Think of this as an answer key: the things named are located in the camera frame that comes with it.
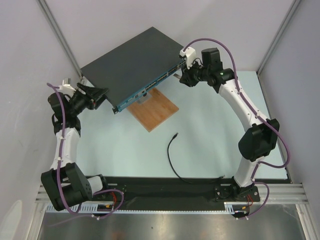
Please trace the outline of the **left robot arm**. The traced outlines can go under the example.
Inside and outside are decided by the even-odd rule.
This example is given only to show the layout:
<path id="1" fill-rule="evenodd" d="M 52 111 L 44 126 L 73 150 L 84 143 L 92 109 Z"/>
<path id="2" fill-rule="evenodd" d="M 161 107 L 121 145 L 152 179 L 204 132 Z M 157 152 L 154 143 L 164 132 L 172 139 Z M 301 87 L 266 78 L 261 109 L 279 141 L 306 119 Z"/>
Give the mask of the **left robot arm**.
<path id="1" fill-rule="evenodd" d="M 53 110 L 51 122 L 56 136 L 56 150 L 50 169 L 41 174 L 41 183 L 57 211 L 67 210 L 71 214 L 73 206 L 81 207 L 95 196 L 105 200 L 110 195 L 110 187 L 101 175 L 86 177 L 76 163 L 78 143 L 81 137 L 79 115 L 85 110 L 96 110 L 106 99 L 108 88 L 98 88 L 77 84 L 73 88 L 68 83 L 59 86 L 48 85 L 53 93 L 47 101 Z"/>

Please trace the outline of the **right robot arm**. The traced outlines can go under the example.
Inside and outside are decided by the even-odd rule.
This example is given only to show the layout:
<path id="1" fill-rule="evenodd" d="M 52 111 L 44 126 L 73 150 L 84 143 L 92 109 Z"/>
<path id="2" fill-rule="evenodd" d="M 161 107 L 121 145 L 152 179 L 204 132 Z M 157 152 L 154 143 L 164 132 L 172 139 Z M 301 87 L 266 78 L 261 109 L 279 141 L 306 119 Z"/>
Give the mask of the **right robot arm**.
<path id="1" fill-rule="evenodd" d="M 181 49 L 179 56 L 185 61 L 180 83 L 194 87 L 199 82 L 206 82 L 226 100 L 243 126 L 244 135 L 238 142 L 241 161 L 226 194 L 227 198 L 242 201 L 254 186 L 260 162 L 276 147 L 280 124 L 276 119 L 268 119 L 252 103 L 235 79 L 235 72 L 223 67 L 217 48 L 203 50 L 201 63 L 197 62 L 192 47 Z"/>

